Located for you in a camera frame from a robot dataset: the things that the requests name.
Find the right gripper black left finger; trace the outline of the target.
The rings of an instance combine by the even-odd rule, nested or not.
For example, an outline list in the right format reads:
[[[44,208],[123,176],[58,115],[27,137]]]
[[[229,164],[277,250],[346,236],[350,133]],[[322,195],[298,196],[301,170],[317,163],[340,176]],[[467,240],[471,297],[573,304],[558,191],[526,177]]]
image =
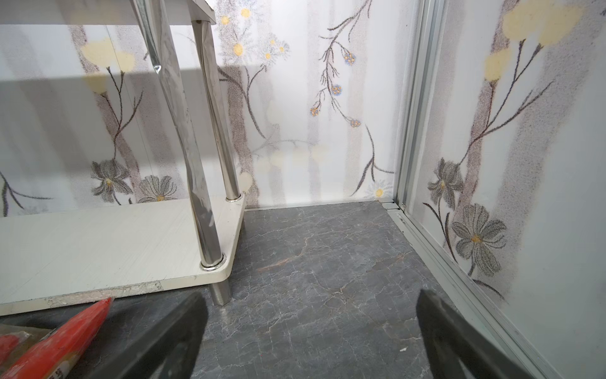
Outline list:
[[[166,317],[95,371],[92,378],[190,378],[208,323],[208,307],[199,293],[189,295]]]

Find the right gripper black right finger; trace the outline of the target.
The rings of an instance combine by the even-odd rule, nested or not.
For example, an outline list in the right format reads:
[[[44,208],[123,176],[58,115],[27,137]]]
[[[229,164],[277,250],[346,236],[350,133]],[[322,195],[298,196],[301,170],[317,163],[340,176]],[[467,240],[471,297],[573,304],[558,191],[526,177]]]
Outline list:
[[[531,378],[435,292],[421,290],[418,323],[435,378]]]

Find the red spaghetti bag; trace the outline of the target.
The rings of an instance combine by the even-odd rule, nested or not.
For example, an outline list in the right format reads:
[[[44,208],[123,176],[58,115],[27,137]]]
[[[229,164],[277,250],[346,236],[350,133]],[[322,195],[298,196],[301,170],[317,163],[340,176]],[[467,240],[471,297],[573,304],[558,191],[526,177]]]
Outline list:
[[[30,334],[24,331],[8,333],[0,336],[0,364],[2,365],[13,351],[23,344]]]
[[[113,301],[113,298],[98,301],[69,319],[28,349],[2,377],[67,377],[107,319]]]

